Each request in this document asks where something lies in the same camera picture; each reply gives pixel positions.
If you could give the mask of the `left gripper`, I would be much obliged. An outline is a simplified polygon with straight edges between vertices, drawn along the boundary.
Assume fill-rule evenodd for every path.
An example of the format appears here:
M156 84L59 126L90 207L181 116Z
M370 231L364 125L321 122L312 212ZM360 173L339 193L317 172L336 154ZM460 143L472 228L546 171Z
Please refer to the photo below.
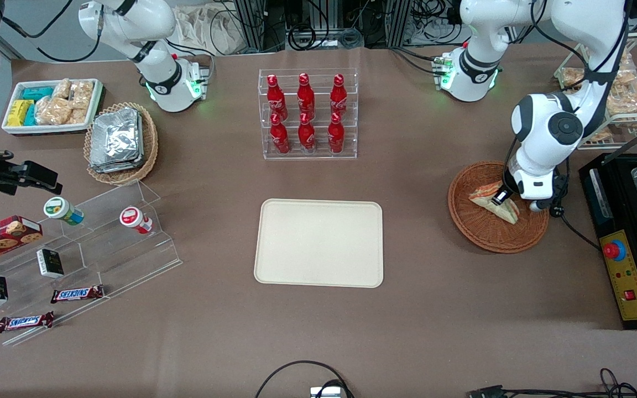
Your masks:
M545 201L554 195L554 170L556 164L541 165L513 156L507 163L504 184L492 197L495 206L502 206L516 193L528 201Z

